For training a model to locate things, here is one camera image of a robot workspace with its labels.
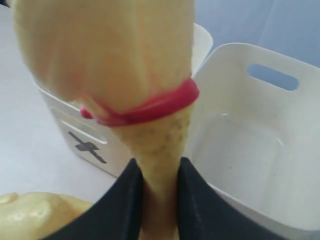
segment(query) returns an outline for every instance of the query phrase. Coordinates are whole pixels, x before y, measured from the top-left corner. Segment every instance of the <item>red rubber band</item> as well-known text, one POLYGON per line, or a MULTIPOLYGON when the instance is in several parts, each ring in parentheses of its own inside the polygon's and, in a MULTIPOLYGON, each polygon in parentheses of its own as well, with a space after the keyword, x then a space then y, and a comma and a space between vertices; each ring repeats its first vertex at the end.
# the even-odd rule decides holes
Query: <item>red rubber band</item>
MULTIPOLYGON (((148 100, 141 106, 124 113, 117 113, 108 106, 100 104, 108 113, 108 118, 97 118, 97 122, 108 127, 120 127, 141 124, 171 115, 189 105, 199 96, 199 89, 192 78, 172 92, 168 92, 148 100)), ((86 109, 81 108, 80 113, 86 119, 93 116, 86 109)))

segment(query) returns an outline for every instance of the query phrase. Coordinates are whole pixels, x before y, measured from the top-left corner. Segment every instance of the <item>plastic bin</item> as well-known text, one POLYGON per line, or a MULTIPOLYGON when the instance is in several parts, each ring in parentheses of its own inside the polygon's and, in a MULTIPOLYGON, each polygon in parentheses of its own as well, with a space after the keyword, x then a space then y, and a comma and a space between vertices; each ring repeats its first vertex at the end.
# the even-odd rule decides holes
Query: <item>plastic bin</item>
POLYGON ((205 180, 273 232, 320 240, 320 69, 231 43, 218 47, 194 79, 200 97, 187 149, 205 180), (252 64, 294 77, 297 89, 250 76, 252 64))
MULTIPOLYGON (((212 46, 211 35, 203 27, 195 24, 193 74, 199 69, 212 46)), ((107 127, 98 125, 95 120, 83 119, 77 102, 63 102, 38 81, 35 82, 69 148, 81 158, 116 177, 119 176, 131 158, 127 148, 107 127)))

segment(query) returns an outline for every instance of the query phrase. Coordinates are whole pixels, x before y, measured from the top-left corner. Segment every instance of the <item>white table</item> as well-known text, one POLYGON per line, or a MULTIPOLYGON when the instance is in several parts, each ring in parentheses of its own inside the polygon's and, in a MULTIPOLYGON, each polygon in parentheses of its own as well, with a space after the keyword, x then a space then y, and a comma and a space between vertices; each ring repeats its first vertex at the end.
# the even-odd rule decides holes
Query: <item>white table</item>
POLYGON ((114 177, 74 155, 20 57, 0 6, 0 195, 52 192, 98 200, 114 177))

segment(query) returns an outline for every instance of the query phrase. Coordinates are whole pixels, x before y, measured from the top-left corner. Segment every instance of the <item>black printed symbol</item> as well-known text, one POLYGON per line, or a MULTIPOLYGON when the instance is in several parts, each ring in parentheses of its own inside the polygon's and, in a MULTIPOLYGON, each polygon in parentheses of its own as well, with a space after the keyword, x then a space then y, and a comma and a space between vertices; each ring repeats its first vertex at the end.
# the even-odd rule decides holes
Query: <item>black printed symbol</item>
POLYGON ((78 149, 80 152, 86 152, 88 151, 91 153, 96 159, 99 160, 100 163, 106 164, 107 162, 99 156, 95 151, 99 150, 99 148, 94 145, 92 142, 84 142, 80 138, 78 138, 76 135, 74 135, 71 131, 68 132, 68 134, 76 140, 79 144, 75 145, 76 149, 78 149))

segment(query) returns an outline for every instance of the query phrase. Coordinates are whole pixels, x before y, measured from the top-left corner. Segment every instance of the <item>basket handle hole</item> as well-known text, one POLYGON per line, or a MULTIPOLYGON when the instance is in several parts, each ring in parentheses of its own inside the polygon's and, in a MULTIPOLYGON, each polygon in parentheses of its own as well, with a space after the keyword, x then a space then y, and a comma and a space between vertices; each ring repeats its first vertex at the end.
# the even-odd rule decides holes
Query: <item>basket handle hole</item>
POLYGON ((91 126, 83 124, 77 119, 65 114, 64 112, 54 107, 52 107, 51 110, 52 110, 52 113, 55 115, 55 117, 58 119, 58 121, 60 121, 63 125, 101 144, 107 143, 107 139, 91 126))
POLYGON ((295 77, 260 64, 249 65, 247 73, 255 79, 287 91, 294 91, 299 86, 299 81, 295 77))

